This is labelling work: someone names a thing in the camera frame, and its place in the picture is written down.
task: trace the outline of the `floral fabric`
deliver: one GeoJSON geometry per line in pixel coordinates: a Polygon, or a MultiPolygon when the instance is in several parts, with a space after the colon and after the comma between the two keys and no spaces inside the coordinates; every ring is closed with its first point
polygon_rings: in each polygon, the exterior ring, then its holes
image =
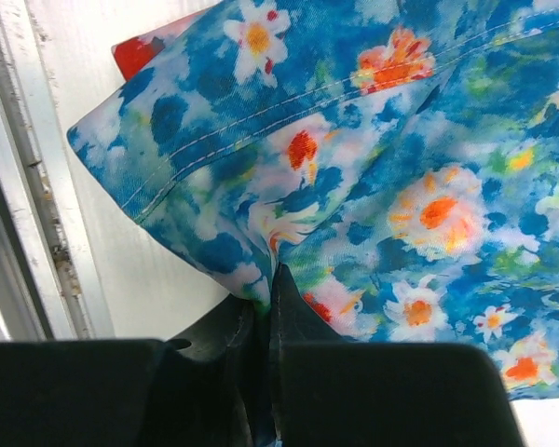
{"type": "Polygon", "coordinates": [[[559,397],[559,0],[226,0],[68,136],[261,312],[284,263],[348,339],[559,397]]]}

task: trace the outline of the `red flower print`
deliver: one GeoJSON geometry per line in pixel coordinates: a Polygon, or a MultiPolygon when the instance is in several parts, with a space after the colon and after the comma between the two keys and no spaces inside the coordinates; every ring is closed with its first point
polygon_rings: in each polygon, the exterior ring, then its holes
{"type": "Polygon", "coordinates": [[[365,93],[373,93],[432,76],[435,58],[427,52],[429,47],[429,39],[417,39],[412,31],[397,28],[387,46],[361,53],[352,83],[365,93]]]}
{"type": "Polygon", "coordinates": [[[303,295],[303,298],[305,299],[307,304],[310,305],[315,312],[317,312],[317,314],[323,321],[326,321],[328,323],[331,321],[332,314],[329,308],[322,303],[317,303],[312,293],[305,293],[303,295]]]}
{"type": "Polygon", "coordinates": [[[288,157],[290,158],[292,169],[302,168],[305,159],[310,161],[315,157],[317,149],[317,142],[313,140],[306,130],[297,133],[288,146],[288,157]]]}

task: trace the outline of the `blue floral cloth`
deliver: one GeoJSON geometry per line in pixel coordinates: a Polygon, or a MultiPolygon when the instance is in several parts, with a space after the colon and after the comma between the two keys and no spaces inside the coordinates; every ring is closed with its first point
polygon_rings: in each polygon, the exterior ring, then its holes
{"type": "Polygon", "coordinates": [[[349,339],[559,397],[559,0],[226,0],[68,137],[261,312],[284,263],[349,339]]]}

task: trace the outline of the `red object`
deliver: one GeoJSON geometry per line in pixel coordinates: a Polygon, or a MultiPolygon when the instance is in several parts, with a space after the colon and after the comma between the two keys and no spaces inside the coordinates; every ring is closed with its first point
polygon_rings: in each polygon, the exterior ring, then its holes
{"type": "Polygon", "coordinates": [[[164,48],[157,38],[145,44],[140,37],[133,37],[114,48],[114,58],[124,78],[129,80],[164,48]]]}

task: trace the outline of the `white surface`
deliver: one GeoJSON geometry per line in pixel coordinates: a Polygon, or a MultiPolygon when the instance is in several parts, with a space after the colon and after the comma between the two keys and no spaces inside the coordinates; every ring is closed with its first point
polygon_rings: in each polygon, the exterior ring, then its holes
{"type": "MultiPolygon", "coordinates": [[[[61,137],[123,84],[112,45],[211,3],[28,0],[61,137]]],[[[66,150],[116,336],[169,337],[225,297],[221,287],[160,247],[124,216],[72,151],[66,150]]]]}
{"type": "MultiPolygon", "coordinates": [[[[75,336],[111,338],[114,336],[114,327],[110,318],[107,304],[103,298],[102,285],[93,260],[89,246],[88,234],[83,224],[83,216],[78,204],[78,196],[73,185],[71,171],[68,168],[64,141],[61,138],[61,127],[56,110],[53,106],[51,89],[48,78],[40,58],[39,48],[35,45],[35,30],[31,17],[27,11],[24,0],[2,0],[0,2],[0,60],[4,60],[5,67],[0,67],[0,87],[6,88],[4,98],[10,98],[6,92],[10,85],[5,78],[10,78],[12,93],[17,99],[14,103],[17,110],[10,110],[13,102],[5,102],[8,109],[8,124],[13,134],[15,145],[9,147],[17,153],[23,163],[40,160],[41,166],[29,169],[26,166],[21,173],[36,177],[42,183],[41,194],[44,186],[49,185],[53,205],[58,208],[61,228],[67,236],[66,247],[75,265],[75,281],[78,281],[83,293],[73,293],[71,277],[65,273],[65,266],[57,265],[60,272],[59,280],[61,290],[52,294],[50,305],[63,305],[67,307],[69,322],[73,322],[75,336]],[[7,69],[7,76],[1,69],[7,69]]],[[[4,172],[0,178],[7,179],[4,172]]],[[[44,200],[40,206],[49,209],[50,204],[44,200]]],[[[15,224],[19,214],[13,213],[15,224]]],[[[25,235],[21,235],[25,244],[25,235]]],[[[55,237],[47,237],[50,247],[60,244],[55,237]]],[[[28,262],[33,265],[34,257],[51,254],[48,245],[44,244],[45,253],[29,253],[28,262]]],[[[55,273],[44,269],[46,276],[55,273]]],[[[45,282],[45,279],[34,275],[35,281],[45,282]]],[[[50,317],[52,327],[66,324],[63,318],[56,320],[50,317]]]]}
{"type": "Polygon", "coordinates": [[[559,399],[518,400],[512,408],[526,447],[559,447],[559,399]]]}

